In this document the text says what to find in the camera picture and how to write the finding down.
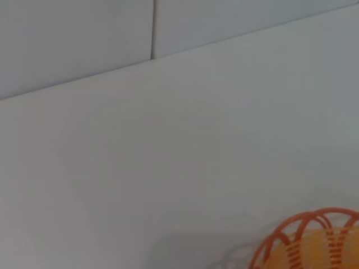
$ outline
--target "white countertop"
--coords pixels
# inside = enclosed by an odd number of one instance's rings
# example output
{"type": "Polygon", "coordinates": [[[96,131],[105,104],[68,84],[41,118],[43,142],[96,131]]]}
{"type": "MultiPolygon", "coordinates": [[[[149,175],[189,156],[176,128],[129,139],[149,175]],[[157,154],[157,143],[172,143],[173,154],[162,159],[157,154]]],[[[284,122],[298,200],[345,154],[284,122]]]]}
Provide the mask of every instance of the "white countertop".
{"type": "Polygon", "coordinates": [[[314,186],[359,188],[358,24],[352,6],[0,101],[3,268],[203,268],[314,186]]]}

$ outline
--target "orange wire basket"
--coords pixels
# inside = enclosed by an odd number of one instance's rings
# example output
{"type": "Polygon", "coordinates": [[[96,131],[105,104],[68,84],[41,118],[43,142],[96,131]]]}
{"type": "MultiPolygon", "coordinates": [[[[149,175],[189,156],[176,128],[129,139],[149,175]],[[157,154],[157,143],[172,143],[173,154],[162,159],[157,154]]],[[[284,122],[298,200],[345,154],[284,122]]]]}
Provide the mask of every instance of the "orange wire basket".
{"type": "Polygon", "coordinates": [[[359,268],[357,221],[359,212],[335,207],[290,217],[261,243],[249,269],[359,268]]]}

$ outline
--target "white wall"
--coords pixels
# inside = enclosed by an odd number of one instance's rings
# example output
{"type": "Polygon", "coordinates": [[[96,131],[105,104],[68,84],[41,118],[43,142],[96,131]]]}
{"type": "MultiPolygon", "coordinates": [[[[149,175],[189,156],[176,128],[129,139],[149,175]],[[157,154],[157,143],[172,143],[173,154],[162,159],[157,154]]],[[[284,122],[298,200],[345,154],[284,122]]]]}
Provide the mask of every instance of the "white wall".
{"type": "Polygon", "coordinates": [[[356,0],[157,0],[156,58],[344,7],[356,0]]]}
{"type": "Polygon", "coordinates": [[[152,0],[2,0],[0,98],[150,59],[152,0]]]}
{"type": "Polygon", "coordinates": [[[316,186],[357,197],[358,14],[0,101],[1,265],[205,268],[316,186]]]}

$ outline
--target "orange basket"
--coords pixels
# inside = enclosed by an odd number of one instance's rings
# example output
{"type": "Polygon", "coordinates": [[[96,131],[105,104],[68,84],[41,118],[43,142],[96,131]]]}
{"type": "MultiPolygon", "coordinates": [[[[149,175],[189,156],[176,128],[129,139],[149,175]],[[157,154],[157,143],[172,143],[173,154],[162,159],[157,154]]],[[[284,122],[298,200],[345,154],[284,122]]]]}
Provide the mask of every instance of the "orange basket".
{"type": "Polygon", "coordinates": [[[290,217],[261,243],[249,269],[359,268],[357,221],[359,212],[335,207],[290,217]]]}

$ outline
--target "white surface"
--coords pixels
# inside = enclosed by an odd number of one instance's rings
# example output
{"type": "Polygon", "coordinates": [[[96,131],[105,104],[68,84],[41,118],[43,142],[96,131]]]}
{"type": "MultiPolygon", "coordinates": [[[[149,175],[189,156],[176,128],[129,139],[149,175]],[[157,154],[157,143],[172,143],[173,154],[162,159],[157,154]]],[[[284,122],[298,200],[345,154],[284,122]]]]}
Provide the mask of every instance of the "white surface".
{"type": "Polygon", "coordinates": [[[249,33],[357,0],[157,0],[156,58],[249,33]]]}
{"type": "Polygon", "coordinates": [[[357,195],[358,23],[353,6],[0,101],[1,265],[204,268],[314,186],[357,195]]]}
{"type": "Polygon", "coordinates": [[[152,0],[1,0],[0,98],[150,59],[152,0]]]}

